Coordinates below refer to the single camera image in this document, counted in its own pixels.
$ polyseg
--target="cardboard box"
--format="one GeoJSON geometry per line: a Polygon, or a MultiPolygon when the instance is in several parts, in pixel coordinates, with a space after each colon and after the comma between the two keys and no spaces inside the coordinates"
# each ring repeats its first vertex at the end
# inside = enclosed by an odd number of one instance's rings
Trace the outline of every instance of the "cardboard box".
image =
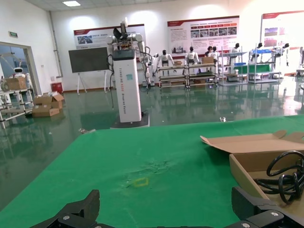
{"type": "Polygon", "coordinates": [[[60,94],[53,96],[52,100],[52,107],[62,109],[62,101],[64,100],[64,97],[60,94]]]}
{"type": "Polygon", "coordinates": [[[214,58],[213,57],[203,57],[202,64],[213,64],[214,58]]]}
{"type": "Polygon", "coordinates": [[[33,117],[51,117],[59,114],[58,108],[52,108],[51,105],[34,105],[32,115],[33,117]]]}
{"type": "MultiPolygon", "coordinates": [[[[239,185],[250,195],[270,199],[278,206],[291,214],[303,216],[304,197],[295,200],[291,205],[286,205],[277,195],[266,195],[253,179],[278,179],[278,176],[268,177],[266,170],[270,162],[283,152],[296,150],[304,153],[303,132],[294,132],[286,135],[287,131],[281,130],[274,134],[244,135],[221,138],[202,137],[204,143],[230,153],[231,173],[239,185]]],[[[299,159],[296,155],[288,155],[278,161],[272,171],[294,165],[299,159]]]]}
{"type": "Polygon", "coordinates": [[[6,78],[10,90],[27,89],[26,80],[24,77],[6,78]]]}
{"type": "Polygon", "coordinates": [[[174,66],[181,66],[182,65],[182,61],[175,61],[174,62],[174,66]]]}
{"type": "Polygon", "coordinates": [[[63,96],[37,96],[34,98],[33,117],[50,117],[58,114],[62,109],[63,96]]]}

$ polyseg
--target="wall poster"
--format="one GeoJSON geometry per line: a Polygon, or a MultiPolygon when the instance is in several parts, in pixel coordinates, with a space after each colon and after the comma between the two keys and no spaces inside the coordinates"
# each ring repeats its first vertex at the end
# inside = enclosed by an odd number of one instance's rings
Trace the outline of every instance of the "wall poster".
{"type": "Polygon", "coordinates": [[[299,48],[304,45],[304,30],[299,28],[299,23],[304,20],[304,10],[267,13],[262,15],[261,42],[265,48],[283,46],[289,43],[289,66],[286,73],[293,73],[299,66],[299,48]]]}
{"type": "MultiPolygon", "coordinates": [[[[107,36],[113,36],[113,29],[117,28],[120,31],[120,26],[106,27],[106,28],[89,28],[83,30],[74,30],[75,44],[77,49],[84,48],[105,48],[107,43],[105,38],[107,36]]],[[[146,34],[144,30],[144,24],[129,25],[127,28],[128,34],[140,33],[143,36],[143,40],[146,43],[146,34]]]]}
{"type": "Polygon", "coordinates": [[[230,50],[238,41],[239,16],[168,21],[169,48],[172,56],[184,56],[191,46],[204,54],[208,46],[230,50]]]}

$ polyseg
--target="open cardboard box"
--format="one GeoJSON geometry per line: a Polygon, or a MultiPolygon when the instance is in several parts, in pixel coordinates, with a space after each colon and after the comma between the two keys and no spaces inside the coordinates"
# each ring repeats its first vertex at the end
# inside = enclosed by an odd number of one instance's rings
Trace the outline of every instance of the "open cardboard box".
{"type": "MultiPolygon", "coordinates": [[[[242,189],[250,195],[270,199],[278,206],[291,214],[302,217],[304,215],[304,197],[295,200],[291,205],[285,205],[280,196],[266,195],[253,179],[278,179],[268,177],[266,170],[270,162],[283,152],[296,150],[304,153],[303,132],[294,132],[286,135],[287,131],[281,130],[274,134],[244,135],[220,138],[205,138],[204,143],[230,153],[231,173],[242,189]]],[[[278,161],[272,172],[294,165],[299,156],[288,155],[278,161]]]]}

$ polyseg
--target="table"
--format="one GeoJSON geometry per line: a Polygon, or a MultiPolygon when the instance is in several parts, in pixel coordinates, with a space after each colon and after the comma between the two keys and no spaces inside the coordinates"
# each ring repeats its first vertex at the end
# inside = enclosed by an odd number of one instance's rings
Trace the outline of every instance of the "table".
{"type": "Polygon", "coordinates": [[[304,116],[99,130],[81,135],[1,213],[1,227],[26,228],[66,203],[101,193],[98,222],[118,228],[225,227],[231,208],[228,154],[206,137],[303,131],[304,116]]]}

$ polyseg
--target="black cable bundle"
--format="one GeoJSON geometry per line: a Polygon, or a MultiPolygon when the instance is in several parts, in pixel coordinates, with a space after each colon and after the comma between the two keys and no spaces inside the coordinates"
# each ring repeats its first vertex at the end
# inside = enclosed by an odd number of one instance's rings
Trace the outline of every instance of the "black cable bundle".
{"type": "Polygon", "coordinates": [[[298,151],[287,151],[282,153],[280,156],[276,157],[267,168],[267,176],[274,177],[279,175],[287,170],[297,169],[292,175],[283,174],[277,180],[270,179],[254,179],[254,181],[269,190],[263,190],[265,194],[280,194],[281,199],[286,204],[291,204],[295,199],[299,199],[302,195],[304,188],[304,155],[298,151]],[[295,154],[300,157],[300,159],[296,162],[295,165],[289,166],[287,168],[283,168],[274,173],[270,173],[273,166],[283,157],[288,156],[290,154],[295,154]],[[270,185],[278,185],[278,188],[275,188],[270,185]]]}

